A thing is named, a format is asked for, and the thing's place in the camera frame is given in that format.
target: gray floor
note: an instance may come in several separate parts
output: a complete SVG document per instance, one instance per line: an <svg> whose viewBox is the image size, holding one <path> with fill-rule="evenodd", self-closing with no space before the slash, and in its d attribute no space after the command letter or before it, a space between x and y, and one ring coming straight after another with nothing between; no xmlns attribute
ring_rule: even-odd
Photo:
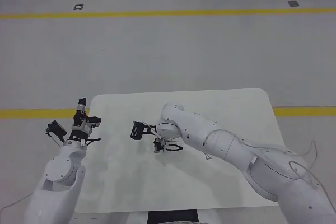
<svg viewBox="0 0 336 224"><path fill-rule="evenodd" d="M264 0L81 2L85 11L287 7ZM70 12L75 3L5 0L0 13ZM264 89L273 106L336 106L336 15L0 20L0 108L72 108L98 94L249 87ZM336 203L336 118L277 120L287 147L303 152L316 140L313 172ZM57 154L43 134L50 121L0 120L0 208L30 193ZM5 211L3 223L20 223L26 205ZM229 223L284 220L273 207L219 213ZM116 215L76 214L72 223Z"/></svg>

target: white tabletop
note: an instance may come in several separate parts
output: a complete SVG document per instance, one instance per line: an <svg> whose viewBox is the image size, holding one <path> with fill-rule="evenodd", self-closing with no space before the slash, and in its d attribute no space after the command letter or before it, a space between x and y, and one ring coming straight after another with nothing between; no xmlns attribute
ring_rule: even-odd
<svg viewBox="0 0 336 224"><path fill-rule="evenodd" d="M133 121L155 125L167 102L198 112L239 136L284 146L267 94L260 89L154 92L96 96L90 116L101 125L82 164L86 177L79 213L275 206L259 196L232 165L206 160L186 145L179 152L153 152L154 136L130 138Z"/></svg>

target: yellow floor stripe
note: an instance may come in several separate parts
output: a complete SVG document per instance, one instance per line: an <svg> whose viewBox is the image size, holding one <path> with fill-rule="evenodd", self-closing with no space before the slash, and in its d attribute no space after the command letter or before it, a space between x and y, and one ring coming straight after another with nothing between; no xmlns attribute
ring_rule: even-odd
<svg viewBox="0 0 336 224"><path fill-rule="evenodd" d="M93 17L142 17L142 16L218 16L218 15L267 15L267 14L317 14L336 13L336 8L269 8L247 10L176 10L137 12L69 12L0 14L2 19L25 18L93 18Z"/></svg>
<svg viewBox="0 0 336 224"><path fill-rule="evenodd" d="M276 117L336 116L336 107L273 108ZM72 118L75 109L2 109L0 119Z"/></svg>
<svg viewBox="0 0 336 224"><path fill-rule="evenodd" d="M336 116L336 106L273 108L275 116Z"/></svg>

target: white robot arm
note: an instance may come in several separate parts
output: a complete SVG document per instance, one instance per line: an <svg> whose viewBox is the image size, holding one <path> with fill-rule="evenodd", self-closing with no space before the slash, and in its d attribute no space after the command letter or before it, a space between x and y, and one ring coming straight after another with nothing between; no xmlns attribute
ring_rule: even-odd
<svg viewBox="0 0 336 224"><path fill-rule="evenodd" d="M258 194L278 202L289 223L336 224L336 212L324 189L309 182L304 160L290 150L249 143L179 104L166 104L161 116L156 132L162 138L160 145L155 141L155 152L165 148L167 139L181 137L188 146L233 164Z"/></svg>
<svg viewBox="0 0 336 224"><path fill-rule="evenodd" d="M81 166L86 156L87 145L100 139L88 139L92 128L100 125L101 119L88 117L85 112L86 99L80 99L73 117L72 133L68 140L66 131L57 123L48 125L46 133L56 134L63 142L60 153L46 165L45 172L31 197L24 216L25 224L67 224L76 207L81 191L85 167ZM68 186L69 189L57 191L54 183Z"/></svg>

